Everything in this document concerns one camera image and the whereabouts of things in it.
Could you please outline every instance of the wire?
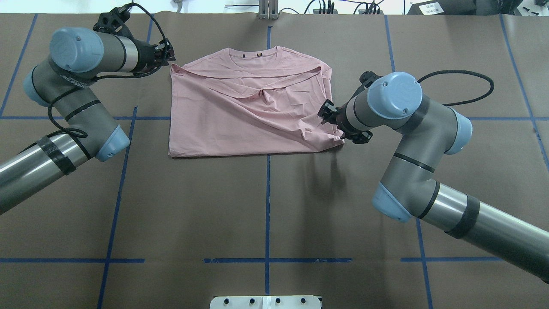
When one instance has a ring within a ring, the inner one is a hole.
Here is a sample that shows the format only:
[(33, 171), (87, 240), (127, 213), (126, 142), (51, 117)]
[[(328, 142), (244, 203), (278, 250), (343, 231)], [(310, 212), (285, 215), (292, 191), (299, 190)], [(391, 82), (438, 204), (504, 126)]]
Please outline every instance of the wire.
[(296, 12), (297, 14), (299, 14), (298, 11), (294, 10), (293, 8), (283, 8), (283, 9), (280, 10), (280, 12), (282, 12), (284, 10), (292, 10), (292, 11)]
[(355, 14), (356, 11), (358, 10), (358, 8), (359, 8), (361, 5), (363, 5), (363, 4), (366, 5), (366, 10), (367, 10), (367, 9), (368, 9), (368, 3), (366, 3), (366, 2), (361, 2), (359, 5), (356, 6), (355, 10), (353, 11), (353, 14)]
[(489, 78), (488, 76), (484, 75), (484, 74), (481, 74), (481, 73), (477, 73), (477, 72), (473, 72), (473, 71), (466, 71), (466, 70), (442, 70), (442, 71), (436, 71), (436, 72), (432, 72), (430, 74), (427, 74), (425, 75), (424, 77), (418, 79), (417, 82), (422, 82), (424, 80), (426, 80), (427, 78), (429, 77), (432, 77), (432, 76), (435, 76), (435, 75), (440, 75), (440, 74), (467, 74), (467, 75), (473, 75), (473, 76), (476, 76), (476, 77), (480, 77), (484, 80), (486, 80), (487, 82), (490, 83), (490, 89), (488, 90), (487, 93), (481, 95), (480, 97), (478, 98), (474, 98), (472, 100), (467, 100), (467, 101), (461, 101), (461, 102), (456, 102), (456, 103), (448, 103), (448, 104), (444, 104), (444, 106), (456, 106), (456, 105), (463, 105), (463, 104), (467, 104), (467, 103), (472, 103), (472, 102), (476, 102), (476, 101), (480, 101), (482, 100), (483, 98), (485, 97), (488, 97), (490, 94), (492, 94), (492, 92), (494, 91), (494, 81)]
[(160, 27), (160, 25), (158, 24), (158, 21), (156, 21), (156, 19), (154, 19), (154, 16), (152, 16), (144, 7), (142, 7), (139, 3), (128, 3), (128, 4), (125, 4), (124, 7), (126, 7), (127, 9), (131, 8), (131, 7), (138, 7), (140, 8), (143, 12), (145, 12), (145, 14), (147, 16), (149, 16), (149, 18), (154, 22), (154, 24), (156, 25), (156, 27), (158, 28), (158, 31), (160, 32), (160, 35), (162, 36), (162, 40), (164, 41), (164, 50), (162, 51), (162, 61), (160, 62), (160, 65), (156, 68), (154, 68), (153, 70), (151, 70), (150, 72), (147, 72), (147, 73), (143, 73), (143, 74), (137, 74), (137, 75), (103, 75), (103, 76), (99, 76), (99, 77), (95, 77), (93, 78), (92, 80), (93, 81), (98, 81), (100, 79), (105, 79), (105, 78), (142, 78), (142, 77), (145, 77), (145, 76), (149, 76), (149, 75), (152, 75), (154, 73), (156, 73), (158, 70), (160, 70), (160, 68), (162, 67), (162, 64), (164, 63), (164, 61), (166, 61), (166, 58), (167, 58), (167, 55), (168, 55), (168, 51), (167, 51), (167, 44), (169, 44), (169, 41), (168, 39), (166, 38), (166, 36), (164, 35), (164, 32), (162, 31), (162, 28)]
[(309, 2), (309, 4), (307, 5), (307, 7), (305, 8), (305, 12), (303, 12), (303, 14), (307, 14), (307, 11), (309, 9), (309, 7), (311, 6), (311, 4), (314, 2), (315, 0), (311, 0), (311, 2)]

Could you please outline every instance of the robotic arm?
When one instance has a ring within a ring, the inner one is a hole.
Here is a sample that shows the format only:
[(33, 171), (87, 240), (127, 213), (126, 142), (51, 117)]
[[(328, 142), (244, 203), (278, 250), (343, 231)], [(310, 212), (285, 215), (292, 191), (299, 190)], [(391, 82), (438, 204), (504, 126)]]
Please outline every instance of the robotic arm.
[[(154, 18), (163, 36), (159, 45), (132, 36), (124, 22), (133, 6), (144, 10), (137, 3), (129, 3), (102, 13), (94, 31), (65, 27), (53, 34), (49, 57), (27, 75), (23, 86), (32, 100), (48, 108), (48, 116), (59, 131), (0, 165), (0, 214), (89, 159), (104, 162), (130, 144), (89, 86), (103, 78), (148, 76), (175, 60), (170, 42)], [(132, 75), (97, 77), (101, 72)], [(52, 108), (67, 121), (68, 128), (55, 122)]]
[(549, 283), (548, 232), (432, 178), (443, 154), (457, 153), (468, 143), (471, 122), (427, 97), (408, 73), (365, 72), (361, 82), (367, 91), (355, 92), (340, 108), (326, 100), (318, 115), (356, 144), (368, 142), (369, 130), (381, 125), (402, 134), (374, 207), (400, 222), (422, 219)]

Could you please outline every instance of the shirt neckline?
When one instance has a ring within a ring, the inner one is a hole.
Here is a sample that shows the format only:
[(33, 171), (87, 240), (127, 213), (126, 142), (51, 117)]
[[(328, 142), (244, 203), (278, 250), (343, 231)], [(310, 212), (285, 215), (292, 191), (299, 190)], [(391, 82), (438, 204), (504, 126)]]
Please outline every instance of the shirt neckline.
[[(263, 67), (257, 66), (253, 68), (243, 68), (240, 65), (238, 65), (236, 62), (234, 62), (234, 60), (232, 59), (232, 57), (242, 57), (243, 54), (247, 55), (250, 58), (257, 58), (257, 54), (263, 54), (263, 56), (270, 56), (274, 54), (275, 57), (273, 61), (270, 61), (269, 63), (267, 63), (269, 68), (266, 68), (264, 66)], [(273, 48), (266, 49), (264, 51), (242, 52), (242, 51), (238, 51), (236, 49), (232, 49), (228, 47), (228, 48), (225, 48), (225, 50), (223, 51), (223, 57), (225, 58), (225, 61), (229, 62), (232, 66), (234, 66), (239, 70), (251, 71), (251, 70), (257, 70), (257, 69), (274, 69), (276, 68), (278, 63), (280, 63), (280, 61), (282, 60), (282, 48), (280, 46), (274, 46)]]

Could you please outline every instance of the blue plastic cap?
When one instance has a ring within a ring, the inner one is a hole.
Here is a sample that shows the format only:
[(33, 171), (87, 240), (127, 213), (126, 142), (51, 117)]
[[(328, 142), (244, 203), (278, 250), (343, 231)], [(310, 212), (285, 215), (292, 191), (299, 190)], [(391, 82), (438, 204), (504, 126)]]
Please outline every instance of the blue plastic cap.
[(96, 155), (96, 158), (98, 158), (101, 162), (105, 162), (115, 154), (126, 149), (129, 145), (130, 139), (126, 136), (126, 133), (124, 133), (124, 130), (122, 130), (120, 125), (118, 125), (109, 136), (109, 139), (107, 139), (103, 147), (101, 147)]
[(34, 72), (34, 69), (32, 69), (28, 74), (27, 76), (25, 77), (25, 79), (23, 80), (23, 90), (25, 90), (25, 93), (27, 94), (27, 96), (35, 101), (36, 103), (44, 106), (44, 107), (48, 107), (49, 104), (48, 102), (44, 101), (40, 95), (38, 94), (38, 92), (36, 92), (36, 88), (34, 87), (34, 84), (32, 83), (32, 72)]
[(399, 222), (408, 222), (412, 218), (410, 212), (404, 208), (382, 183), (379, 183), (376, 189), (372, 204), (382, 214)]
[(99, 65), (105, 48), (101, 38), (92, 30), (64, 27), (53, 33), (49, 52), (60, 68), (81, 73)]
[(471, 136), (473, 135), (473, 125), (471, 124), (471, 121), (467, 119), (467, 117), (458, 113), (455, 109), (450, 109), (456, 115), (457, 134), (456, 139), (453, 141), (452, 147), (445, 152), (447, 155), (453, 155), (454, 153), (461, 151), (461, 149), (469, 143), (469, 140), (471, 140)]
[(413, 114), (421, 104), (423, 91), (412, 75), (393, 72), (373, 82), (366, 98), (376, 114), (394, 120)]

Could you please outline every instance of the folded shirt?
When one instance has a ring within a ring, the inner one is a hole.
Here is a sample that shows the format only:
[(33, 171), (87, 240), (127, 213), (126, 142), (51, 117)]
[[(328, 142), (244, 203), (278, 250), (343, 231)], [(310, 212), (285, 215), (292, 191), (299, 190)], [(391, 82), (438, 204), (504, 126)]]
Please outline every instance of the folded shirt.
[(343, 144), (317, 112), (332, 99), (332, 69), (276, 46), (225, 48), (183, 67), (171, 65), (168, 154), (175, 157), (318, 152)]

